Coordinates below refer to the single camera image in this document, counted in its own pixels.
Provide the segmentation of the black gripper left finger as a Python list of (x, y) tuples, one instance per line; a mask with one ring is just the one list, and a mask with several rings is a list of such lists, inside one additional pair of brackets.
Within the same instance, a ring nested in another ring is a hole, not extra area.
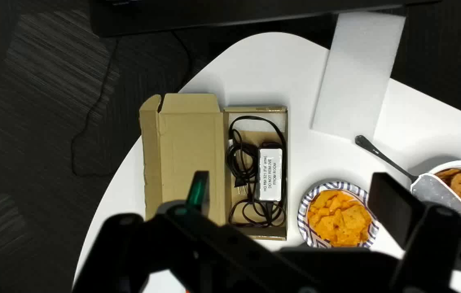
[(212, 227), (208, 210), (210, 173), (195, 171), (187, 181), (171, 181), (155, 218), (179, 228)]

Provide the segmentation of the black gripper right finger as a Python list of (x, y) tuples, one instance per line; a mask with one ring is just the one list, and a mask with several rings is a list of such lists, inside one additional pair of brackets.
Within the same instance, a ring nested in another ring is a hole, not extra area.
[(438, 204), (415, 199), (388, 173), (375, 173), (368, 207), (402, 248), (458, 230), (461, 217)]

